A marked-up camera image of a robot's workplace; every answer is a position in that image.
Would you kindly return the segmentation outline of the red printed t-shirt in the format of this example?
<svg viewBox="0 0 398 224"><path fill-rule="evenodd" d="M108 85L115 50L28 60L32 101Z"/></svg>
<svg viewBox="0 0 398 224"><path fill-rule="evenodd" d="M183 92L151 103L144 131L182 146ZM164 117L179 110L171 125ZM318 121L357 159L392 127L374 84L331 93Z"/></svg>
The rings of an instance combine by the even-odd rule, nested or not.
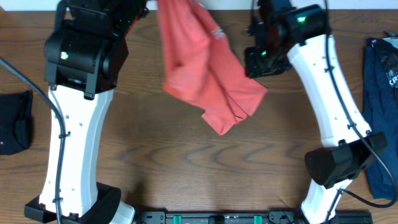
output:
<svg viewBox="0 0 398 224"><path fill-rule="evenodd" d="M227 35L200 1L157 2L164 90L203 109L219 134L252 116L267 88L246 76Z"/></svg>

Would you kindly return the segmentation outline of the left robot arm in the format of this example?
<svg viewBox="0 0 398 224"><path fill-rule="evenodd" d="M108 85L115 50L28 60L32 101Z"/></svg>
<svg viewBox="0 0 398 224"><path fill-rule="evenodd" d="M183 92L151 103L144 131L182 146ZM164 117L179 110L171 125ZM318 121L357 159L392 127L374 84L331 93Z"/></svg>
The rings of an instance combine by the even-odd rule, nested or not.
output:
<svg viewBox="0 0 398 224"><path fill-rule="evenodd" d="M126 35L145 0L60 1L46 40L45 80L52 108L49 165L40 195L24 207L41 223L136 221L121 190L96 180L101 132L129 51Z"/></svg>

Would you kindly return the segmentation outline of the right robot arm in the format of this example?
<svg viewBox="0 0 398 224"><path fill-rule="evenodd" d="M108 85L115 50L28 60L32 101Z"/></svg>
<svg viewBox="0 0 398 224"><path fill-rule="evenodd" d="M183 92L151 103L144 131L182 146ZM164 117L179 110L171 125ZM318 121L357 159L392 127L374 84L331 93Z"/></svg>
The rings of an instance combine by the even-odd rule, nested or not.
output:
<svg viewBox="0 0 398 224"><path fill-rule="evenodd" d="M253 1L248 35L255 44L245 54L249 78L279 75L294 69L315 113L322 146L307 152L311 177L297 215L284 223L371 223L368 212L339 212L347 186L387 146L354 102L341 70L328 12L317 4L297 8L290 1Z"/></svg>

